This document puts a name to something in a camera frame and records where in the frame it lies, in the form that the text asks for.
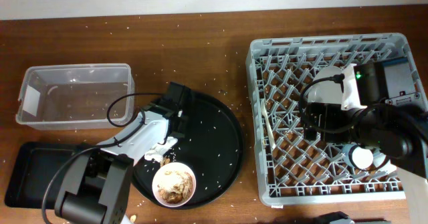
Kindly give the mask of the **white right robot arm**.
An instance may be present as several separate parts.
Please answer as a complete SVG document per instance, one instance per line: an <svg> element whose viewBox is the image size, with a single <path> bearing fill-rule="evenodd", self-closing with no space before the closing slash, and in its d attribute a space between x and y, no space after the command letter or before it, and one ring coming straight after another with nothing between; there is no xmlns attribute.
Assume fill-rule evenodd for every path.
<svg viewBox="0 0 428 224"><path fill-rule="evenodd" d="M416 106L377 103L341 110L338 104L298 105L305 139L355 142L379 149L397 167L412 223L427 222L427 113Z"/></svg>

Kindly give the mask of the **grey plate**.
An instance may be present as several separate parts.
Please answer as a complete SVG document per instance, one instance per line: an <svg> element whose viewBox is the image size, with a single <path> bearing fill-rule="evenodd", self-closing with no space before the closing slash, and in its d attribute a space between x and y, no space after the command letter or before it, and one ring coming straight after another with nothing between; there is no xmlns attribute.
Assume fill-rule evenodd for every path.
<svg viewBox="0 0 428 224"><path fill-rule="evenodd" d="M341 74L342 70L336 66L328 66L321 69L315 76L314 80L321 78L332 77L336 74ZM342 90L340 84L335 84L332 81L325 81L314 84L308 90L308 102L319 102L326 104L341 104Z"/></svg>

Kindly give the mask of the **light blue cup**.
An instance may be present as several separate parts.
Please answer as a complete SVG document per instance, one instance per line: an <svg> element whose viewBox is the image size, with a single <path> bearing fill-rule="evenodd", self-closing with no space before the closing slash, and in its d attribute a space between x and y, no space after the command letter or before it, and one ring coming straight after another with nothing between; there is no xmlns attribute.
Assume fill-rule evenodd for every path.
<svg viewBox="0 0 428 224"><path fill-rule="evenodd" d="M341 153L344 154L344 162L356 169L367 169L372 165L374 159L370 150L357 144L345 144Z"/></svg>

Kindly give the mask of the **white bowl with food scraps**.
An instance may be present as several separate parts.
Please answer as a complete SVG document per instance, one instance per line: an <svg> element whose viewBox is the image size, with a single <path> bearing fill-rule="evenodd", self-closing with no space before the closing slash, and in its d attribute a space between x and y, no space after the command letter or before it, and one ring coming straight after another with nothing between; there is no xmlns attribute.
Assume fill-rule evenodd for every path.
<svg viewBox="0 0 428 224"><path fill-rule="evenodd" d="M196 176L190 167L181 162L171 162L155 173L152 193L163 207L178 208L190 201L196 185Z"/></svg>

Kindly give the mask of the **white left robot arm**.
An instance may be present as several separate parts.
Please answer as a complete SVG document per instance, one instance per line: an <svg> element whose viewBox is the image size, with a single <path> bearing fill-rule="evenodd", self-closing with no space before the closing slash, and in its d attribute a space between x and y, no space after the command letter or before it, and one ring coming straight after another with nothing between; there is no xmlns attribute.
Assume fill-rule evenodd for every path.
<svg viewBox="0 0 428 224"><path fill-rule="evenodd" d="M151 103L117 135L71 156L53 176L64 177L56 216L69 223L130 223L126 208L134 167L143 158L167 164L166 152L184 136L182 110Z"/></svg>

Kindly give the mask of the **white plastic fork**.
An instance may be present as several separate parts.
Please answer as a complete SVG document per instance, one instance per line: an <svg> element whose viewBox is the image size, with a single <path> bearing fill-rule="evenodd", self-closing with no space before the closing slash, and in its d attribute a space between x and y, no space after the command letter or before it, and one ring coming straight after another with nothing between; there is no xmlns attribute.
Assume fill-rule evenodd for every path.
<svg viewBox="0 0 428 224"><path fill-rule="evenodd" d="M269 122L268 111L266 109L265 99L261 100L260 108L261 108L261 114L265 119L265 125L266 125L266 130L267 130L270 148L271 148L271 150L274 150L276 147L276 143L275 143L274 135L273 135L272 128L271 128L271 125Z"/></svg>

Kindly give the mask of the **white tissue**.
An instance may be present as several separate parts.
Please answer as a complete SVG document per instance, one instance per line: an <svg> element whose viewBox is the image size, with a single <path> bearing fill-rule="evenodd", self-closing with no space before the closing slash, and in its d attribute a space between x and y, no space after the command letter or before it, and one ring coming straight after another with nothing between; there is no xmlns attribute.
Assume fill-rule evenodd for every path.
<svg viewBox="0 0 428 224"><path fill-rule="evenodd" d="M155 144L149 149L144 155L144 159L147 161L155 161L161 163L164 159L164 154L169 151L176 143L177 138L168 137L164 144Z"/></svg>

